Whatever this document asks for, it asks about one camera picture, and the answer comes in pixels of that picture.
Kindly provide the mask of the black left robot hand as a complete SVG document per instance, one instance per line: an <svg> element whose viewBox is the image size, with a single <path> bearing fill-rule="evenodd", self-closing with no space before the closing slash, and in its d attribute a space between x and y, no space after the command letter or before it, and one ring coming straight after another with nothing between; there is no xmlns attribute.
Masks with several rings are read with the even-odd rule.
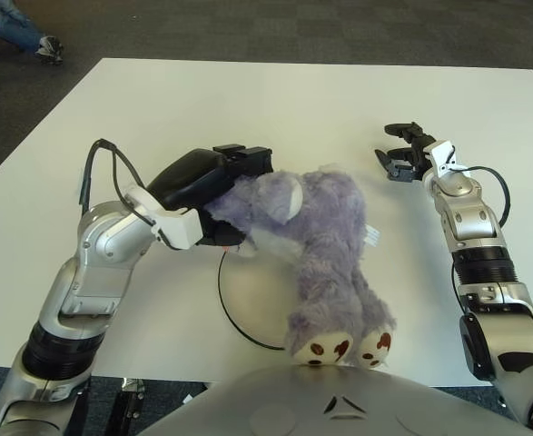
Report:
<svg viewBox="0 0 533 436"><path fill-rule="evenodd" d="M202 227L200 245L234 246L245 234L225 221L213 219L205 206L233 188L242 176L273 171L272 150L240 144L194 149L169 165L147 186L147 191L167 210L198 212Z"/></svg>

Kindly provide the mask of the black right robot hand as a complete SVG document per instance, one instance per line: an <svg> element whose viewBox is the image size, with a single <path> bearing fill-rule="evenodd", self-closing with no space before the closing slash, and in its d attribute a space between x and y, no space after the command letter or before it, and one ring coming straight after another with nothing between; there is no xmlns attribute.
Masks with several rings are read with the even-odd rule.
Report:
<svg viewBox="0 0 533 436"><path fill-rule="evenodd" d="M409 147L396 148L383 152L376 149L375 154L386 171L388 179L394 182L411 183L421 180L425 172L432 168L425 148L435 143L435 139L425 134L415 122L408 124L387 124L384 132L403 139Z"/></svg>

